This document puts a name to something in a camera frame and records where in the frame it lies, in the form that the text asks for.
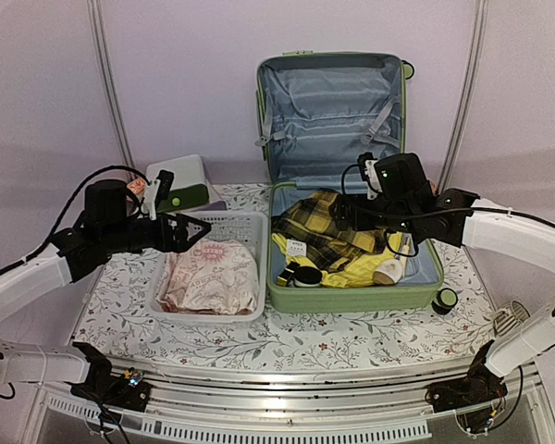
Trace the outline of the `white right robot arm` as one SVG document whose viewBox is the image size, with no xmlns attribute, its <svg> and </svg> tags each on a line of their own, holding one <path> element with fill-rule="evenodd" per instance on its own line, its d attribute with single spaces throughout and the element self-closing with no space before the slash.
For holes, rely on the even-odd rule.
<svg viewBox="0 0 555 444">
<path fill-rule="evenodd" d="M 448 188 L 434 193 L 416 154 L 358 159 L 367 193 L 342 192 L 330 212 L 342 229 L 403 232 L 414 244 L 434 240 L 496 253 L 555 276 L 555 223 Z M 515 332 L 494 339 L 480 365 L 460 384 L 466 402 L 479 403 L 519 364 L 555 346 L 555 295 Z"/>
</svg>

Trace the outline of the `yellow black plaid cloth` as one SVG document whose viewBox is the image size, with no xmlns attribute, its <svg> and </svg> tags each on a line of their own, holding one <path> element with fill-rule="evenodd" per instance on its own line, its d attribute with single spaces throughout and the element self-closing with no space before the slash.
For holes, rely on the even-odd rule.
<svg viewBox="0 0 555 444">
<path fill-rule="evenodd" d="M 332 209 L 340 194 L 329 189 L 315 191 L 272 218 L 272 231 L 287 240 L 306 244 L 306 257 L 328 273 L 342 272 L 363 255 L 390 256 L 383 229 L 356 231 L 339 228 Z"/>
</svg>

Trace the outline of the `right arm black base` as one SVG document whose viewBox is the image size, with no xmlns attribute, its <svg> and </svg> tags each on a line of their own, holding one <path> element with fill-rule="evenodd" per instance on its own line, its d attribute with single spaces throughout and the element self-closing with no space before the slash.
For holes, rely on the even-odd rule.
<svg viewBox="0 0 555 444">
<path fill-rule="evenodd" d="M 475 355 L 465 376 L 436 382 L 425 389 L 425 401 L 435 413 L 470 407 L 493 401 L 508 394 L 502 376 L 496 376 L 485 366 L 493 340 Z"/>
</svg>

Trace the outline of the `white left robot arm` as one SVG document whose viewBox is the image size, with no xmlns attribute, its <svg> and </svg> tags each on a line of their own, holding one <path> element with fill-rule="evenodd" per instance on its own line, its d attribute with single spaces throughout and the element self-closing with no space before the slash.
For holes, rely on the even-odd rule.
<svg viewBox="0 0 555 444">
<path fill-rule="evenodd" d="M 31 253 L 0 269 L 0 323 L 45 294 L 89 276 L 118 253 L 185 253 L 211 231 L 211 224 L 158 211 L 174 175 L 163 170 L 138 198 L 121 179 L 92 173 L 75 190 L 84 207 L 74 225 L 53 225 Z M 83 384 L 99 401 L 119 392 L 111 363 L 88 343 L 47 350 L 0 339 L 0 386 L 8 383 Z"/>
</svg>

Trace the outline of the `pink printed white garment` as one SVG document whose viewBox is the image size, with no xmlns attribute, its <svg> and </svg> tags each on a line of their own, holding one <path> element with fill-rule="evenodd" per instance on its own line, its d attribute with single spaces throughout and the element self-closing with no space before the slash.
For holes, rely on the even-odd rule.
<svg viewBox="0 0 555 444">
<path fill-rule="evenodd" d="M 234 241 L 200 240 L 185 253 L 168 253 L 155 300 L 167 313 L 250 315 L 258 306 L 257 263 Z"/>
</svg>

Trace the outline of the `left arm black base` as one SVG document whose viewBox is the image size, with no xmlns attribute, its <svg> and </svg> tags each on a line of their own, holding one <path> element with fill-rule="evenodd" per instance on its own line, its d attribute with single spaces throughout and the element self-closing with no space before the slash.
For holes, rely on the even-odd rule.
<svg viewBox="0 0 555 444">
<path fill-rule="evenodd" d="M 131 367 L 113 375 L 111 362 L 92 345 L 73 342 L 72 346 L 90 366 L 83 382 L 70 385 L 71 395 L 99 405 L 145 412 L 153 386 L 144 380 L 143 371 Z"/>
</svg>

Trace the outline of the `white perforated plastic basket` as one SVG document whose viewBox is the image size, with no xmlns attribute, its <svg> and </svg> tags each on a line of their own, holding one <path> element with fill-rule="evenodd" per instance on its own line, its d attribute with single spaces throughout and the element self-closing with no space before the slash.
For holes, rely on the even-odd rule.
<svg viewBox="0 0 555 444">
<path fill-rule="evenodd" d="M 237 241 L 246 246 L 257 263 L 259 293 L 257 309 L 248 315 L 175 314 L 163 311 L 155 300 L 156 291 L 162 282 L 164 259 L 168 253 L 156 257 L 154 271 L 150 277 L 150 287 L 146 292 L 145 309 L 149 315 L 159 320 L 185 323 L 230 324 L 250 323 L 258 318 L 265 308 L 266 269 L 268 250 L 268 220 L 266 215 L 252 211 L 196 211 L 183 214 L 207 221 L 212 230 L 202 240 Z"/>
</svg>

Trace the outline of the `green hard-shell suitcase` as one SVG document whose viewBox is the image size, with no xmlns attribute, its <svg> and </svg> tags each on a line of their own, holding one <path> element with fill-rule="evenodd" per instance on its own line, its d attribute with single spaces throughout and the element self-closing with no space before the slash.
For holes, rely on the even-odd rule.
<svg viewBox="0 0 555 444">
<path fill-rule="evenodd" d="M 320 189 L 362 194 L 357 158 L 379 161 L 405 149 L 405 87 L 413 66 L 395 55 L 317 53 L 263 61 L 256 73 L 258 144 L 267 163 L 270 242 L 267 289 L 273 307 L 289 314 L 334 314 L 430 306 L 444 280 L 433 244 L 384 230 L 396 254 L 404 235 L 412 251 L 405 276 L 395 285 L 355 289 L 276 285 L 285 254 L 272 241 L 272 218 Z"/>
</svg>

